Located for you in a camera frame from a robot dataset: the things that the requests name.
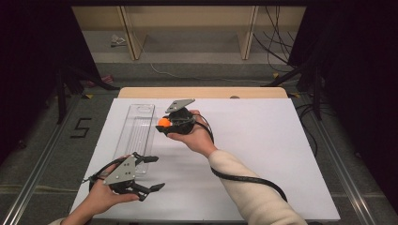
clear container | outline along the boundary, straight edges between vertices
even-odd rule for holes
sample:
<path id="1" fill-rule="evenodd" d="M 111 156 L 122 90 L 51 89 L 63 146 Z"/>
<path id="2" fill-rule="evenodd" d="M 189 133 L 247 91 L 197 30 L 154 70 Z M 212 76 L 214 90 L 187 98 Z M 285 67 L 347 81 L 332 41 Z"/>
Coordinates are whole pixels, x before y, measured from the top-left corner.
<path id="1" fill-rule="evenodd" d="M 114 158 L 132 155 L 134 152 L 141 156 L 150 156 L 157 122 L 155 105 L 130 105 Z M 135 173 L 137 175 L 146 174 L 148 164 L 142 162 L 137 165 Z"/>

clear plastic tray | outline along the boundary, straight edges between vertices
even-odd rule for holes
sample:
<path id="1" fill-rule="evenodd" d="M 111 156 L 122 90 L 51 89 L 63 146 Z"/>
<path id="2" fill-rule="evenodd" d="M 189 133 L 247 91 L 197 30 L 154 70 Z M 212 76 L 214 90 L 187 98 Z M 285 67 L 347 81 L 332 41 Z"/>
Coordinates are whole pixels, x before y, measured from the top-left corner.
<path id="1" fill-rule="evenodd" d="M 157 121 L 155 105 L 130 105 L 114 158 L 132 155 L 134 152 L 150 156 Z M 146 174 L 148 164 L 140 163 L 136 167 L 136 174 Z"/>

white tabletop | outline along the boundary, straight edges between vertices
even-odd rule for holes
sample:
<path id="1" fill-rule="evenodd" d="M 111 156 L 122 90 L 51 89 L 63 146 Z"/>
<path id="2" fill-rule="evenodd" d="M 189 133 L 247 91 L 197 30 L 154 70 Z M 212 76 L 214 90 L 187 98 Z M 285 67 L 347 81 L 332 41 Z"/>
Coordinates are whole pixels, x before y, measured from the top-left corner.
<path id="1" fill-rule="evenodd" d="M 131 104 L 154 104 L 159 118 L 175 99 L 117 98 L 109 111 L 85 177 L 112 161 Z M 198 98 L 187 107 L 198 109 L 211 125 L 216 146 L 231 152 L 261 177 L 281 187 L 292 207 L 305 219 L 340 219 L 316 164 L 293 103 L 288 98 Z M 207 159 L 185 144 L 156 132 L 149 164 L 137 183 L 165 183 L 144 202 L 114 206 L 96 218 L 126 221 L 242 221 L 237 208 L 212 174 Z M 87 195 L 81 185 L 74 209 Z"/>

orange object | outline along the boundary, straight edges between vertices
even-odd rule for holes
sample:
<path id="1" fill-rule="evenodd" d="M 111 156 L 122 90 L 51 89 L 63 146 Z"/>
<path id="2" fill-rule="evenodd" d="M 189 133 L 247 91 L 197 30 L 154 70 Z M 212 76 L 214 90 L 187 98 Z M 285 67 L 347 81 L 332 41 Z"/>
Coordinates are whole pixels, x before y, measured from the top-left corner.
<path id="1" fill-rule="evenodd" d="M 159 120 L 158 125 L 167 128 L 171 126 L 171 123 L 167 118 L 162 118 Z"/>

